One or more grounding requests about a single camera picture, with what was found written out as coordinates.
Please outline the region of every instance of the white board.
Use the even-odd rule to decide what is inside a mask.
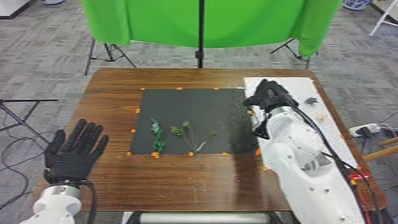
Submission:
[[[298,108],[311,117],[319,130],[325,134],[327,141],[330,143],[332,149],[339,155],[341,160],[355,167],[357,161],[351,156],[350,148],[344,143],[344,140],[341,138],[341,132],[339,128],[332,119],[332,115],[327,110],[327,106],[323,103],[321,96],[316,92],[314,83],[309,78],[275,78],[275,77],[247,77],[245,78],[245,96],[254,95],[256,87],[263,79],[268,79],[270,81],[275,81],[279,85],[282,85],[284,89],[289,92],[289,95],[293,96],[295,101],[298,102]],[[311,106],[303,103],[305,99],[309,97],[314,97],[318,99],[318,103]],[[256,118],[259,121],[263,121],[263,111],[259,110],[259,107],[252,107]],[[316,116],[325,115],[325,120],[318,121]],[[264,140],[257,138],[259,141],[259,148],[264,149],[264,146],[270,143],[270,140]]]

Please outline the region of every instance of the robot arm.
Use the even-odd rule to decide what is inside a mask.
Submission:
[[[280,189],[300,223],[364,223],[353,192],[319,135],[303,122],[286,90],[263,80],[245,106],[259,106],[266,120],[254,134],[270,139],[263,162],[275,171]]]
[[[74,224],[73,216],[81,209],[80,190],[71,185],[55,185],[41,193],[33,203],[33,216],[21,224]]]
[[[94,196],[94,185],[87,181],[87,176],[108,143],[106,135],[97,141],[101,131],[101,125],[87,124],[83,119],[67,140],[64,130],[57,131],[44,151],[44,179],[51,186],[33,203],[33,216],[21,224],[74,224],[73,216],[81,209],[80,185],[90,187]],[[88,223],[94,223],[94,215],[88,217]]]

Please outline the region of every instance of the black mat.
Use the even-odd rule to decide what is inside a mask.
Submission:
[[[192,126],[186,140],[192,142],[192,130],[197,146],[208,139],[199,153],[254,152],[257,141],[250,134],[252,124],[241,104],[243,99],[245,93],[240,89],[145,90],[131,153],[149,154],[152,152],[151,118],[158,120],[163,129],[163,154],[186,154],[192,151],[183,138],[170,134],[170,127],[183,129],[184,121]],[[208,138],[209,131],[215,132],[215,136]]]

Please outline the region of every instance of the green backdrop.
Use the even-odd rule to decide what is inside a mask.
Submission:
[[[300,41],[300,55],[321,45],[339,0],[206,0],[204,47]],[[83,0],[92,37],[197,47],[199,0]]]

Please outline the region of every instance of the black glove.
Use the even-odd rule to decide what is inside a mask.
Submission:
[[[44,179],[49,184],[69,181],[73,184],[87,180],[90,168],[103,154],[108,144],[108,136],[104,135],[99,142],[103,126],[88,123],[85,119],[78,121],[73,133],[65,140],[64,130],[57,131],[53,141],[44,151]]]

